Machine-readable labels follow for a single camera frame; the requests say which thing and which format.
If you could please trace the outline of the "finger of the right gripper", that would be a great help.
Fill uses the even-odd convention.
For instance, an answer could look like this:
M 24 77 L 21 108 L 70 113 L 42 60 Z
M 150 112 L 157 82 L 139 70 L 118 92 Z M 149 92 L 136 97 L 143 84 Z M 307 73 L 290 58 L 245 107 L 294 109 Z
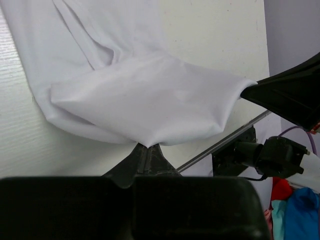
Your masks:
M 242 91 L 241 98 L 312 130 L 320 122 L 320 54 L 265 78 Z

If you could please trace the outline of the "white t shirt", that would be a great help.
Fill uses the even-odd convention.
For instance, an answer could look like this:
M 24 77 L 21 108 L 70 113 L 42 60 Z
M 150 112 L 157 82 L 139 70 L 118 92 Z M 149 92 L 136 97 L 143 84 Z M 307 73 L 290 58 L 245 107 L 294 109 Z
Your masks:
M 169 54 L 156 0 L 3 0 L 46 120 L 112 144 L 167 146 L 221 133 L 254 81 Z

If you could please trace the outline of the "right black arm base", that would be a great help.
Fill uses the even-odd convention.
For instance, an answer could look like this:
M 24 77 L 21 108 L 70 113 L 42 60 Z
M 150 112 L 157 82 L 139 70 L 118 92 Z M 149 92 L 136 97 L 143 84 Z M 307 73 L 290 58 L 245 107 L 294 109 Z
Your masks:
M 251 127 L 212 153 L 214 176 L 239 176 L 254 165 L 261 145 L 256 140 L 256 129 Z

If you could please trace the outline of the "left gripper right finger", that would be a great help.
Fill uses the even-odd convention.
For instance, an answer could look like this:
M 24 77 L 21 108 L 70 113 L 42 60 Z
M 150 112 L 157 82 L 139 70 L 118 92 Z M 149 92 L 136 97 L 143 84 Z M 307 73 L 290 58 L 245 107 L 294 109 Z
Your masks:
M 131 189 L 135 240 L 268 240 L 260 198 L 242 177 L 144 175 Z

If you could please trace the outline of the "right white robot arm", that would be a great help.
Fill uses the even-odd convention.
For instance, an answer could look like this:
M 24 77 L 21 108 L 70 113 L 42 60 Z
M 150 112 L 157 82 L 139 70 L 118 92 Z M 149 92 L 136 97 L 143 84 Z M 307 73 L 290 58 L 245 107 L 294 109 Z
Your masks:
M 266 108 L 307 134 L 320 127 L 320 55 L 246 88 L 241 98 Z M 282 136 L 269 138 L 251 164 L 264 177 L 287 179 L 320 191 L 320 159 L 314 152 Z

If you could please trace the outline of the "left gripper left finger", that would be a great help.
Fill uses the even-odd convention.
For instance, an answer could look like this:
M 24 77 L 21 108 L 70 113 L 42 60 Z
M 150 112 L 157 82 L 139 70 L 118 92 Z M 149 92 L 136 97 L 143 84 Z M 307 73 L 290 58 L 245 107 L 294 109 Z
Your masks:
M 0 181 L 3 240 L 112 239 L 130 219 L 141 144 L 103 176 L 8 177 Z

